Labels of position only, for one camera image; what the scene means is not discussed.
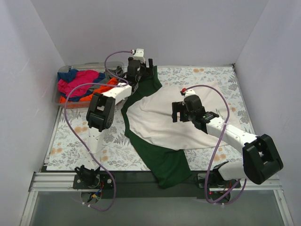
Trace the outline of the white and green t-shirt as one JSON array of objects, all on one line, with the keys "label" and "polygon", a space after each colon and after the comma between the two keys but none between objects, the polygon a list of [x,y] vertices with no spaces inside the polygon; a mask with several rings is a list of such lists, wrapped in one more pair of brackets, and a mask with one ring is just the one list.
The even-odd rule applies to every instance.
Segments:
[{"label": "white and green t-shirt", "polygon": [[180,89],[163,86],[155,67],[154,75],[139,83],[121,109],[125,136],[163,189],[192,175],[186,150],[211,148],[218,141],[191,122],[172,121],[172,103],[183,99]]}]

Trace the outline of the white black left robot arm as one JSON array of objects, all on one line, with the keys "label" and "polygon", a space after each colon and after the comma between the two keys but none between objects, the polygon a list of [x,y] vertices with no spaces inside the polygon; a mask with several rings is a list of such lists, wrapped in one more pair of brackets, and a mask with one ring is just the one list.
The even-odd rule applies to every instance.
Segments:
[{"label": "white black left robot arm", "polygon": [[[131,96],[139,87],[139,82],[151,78],[154,75],[153,59],[148,59],[149,65],[145,61],[141,61],[137,57],[128,59],[127,72],[122,76],[125,80],[116,87],[104,93],[95,93],[89,104],[86,115],[87,124],[89,126],[89,139],[85,147],[88,153],[96,164],[99,164],[96,159],[96,153],[102,148],[105,132],[113,123],[115,105],[123,99]],[[89,189],[102,188],[106,180],[114,181],[114,176],[107,173],[108,176],[103,176],[100,173],[102,166],[95,166],[87,169],[84,165],[76,167],[75,172],[78,175],[78,182]]]}]

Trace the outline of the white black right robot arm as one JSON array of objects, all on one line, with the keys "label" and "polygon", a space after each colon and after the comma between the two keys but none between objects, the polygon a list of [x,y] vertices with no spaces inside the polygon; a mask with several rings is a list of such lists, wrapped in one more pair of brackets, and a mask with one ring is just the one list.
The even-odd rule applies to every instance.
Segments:
[{"label": "white black right robot arm", "polygon": [[258,136],[226,124],[218,114],[206,111],[197,95],[173,102],[172,119],[173,122],[190,121],[198,130],[221,138],[242,153],[242,161],[224,162],[213,168],[213,183],[218,187],[226,186],[232,179],[249,179],[260,185],[284,167],[269,135]]}]

